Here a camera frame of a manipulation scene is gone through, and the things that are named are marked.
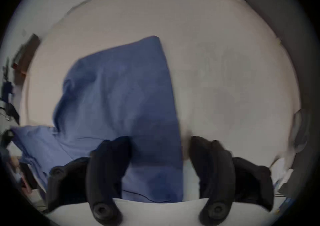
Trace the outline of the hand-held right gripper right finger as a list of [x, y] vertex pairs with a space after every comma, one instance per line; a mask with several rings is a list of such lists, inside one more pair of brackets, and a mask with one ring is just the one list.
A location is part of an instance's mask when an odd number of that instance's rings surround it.
[[224, 222], [234, 202], [272, 211], [274, 187], [268, 167], [233, 157], [218, 140], [200, 136], [190, 139], [190, 161], [199, 177], [199, 198], [208, 199], [198, 216], [202, 225]]

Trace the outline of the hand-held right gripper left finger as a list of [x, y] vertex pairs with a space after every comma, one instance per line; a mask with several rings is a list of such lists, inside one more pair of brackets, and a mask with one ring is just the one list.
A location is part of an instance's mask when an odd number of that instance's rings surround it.
[[113, 199], [122, 199], [122, 178], [131, 158], [131, 138], [121, 136], [113, 141], [104, 140], [89, 157], [53, 167], [48, 178], [46, 212], [88, 202], [97, 222], [120, 225], [123, 215]]

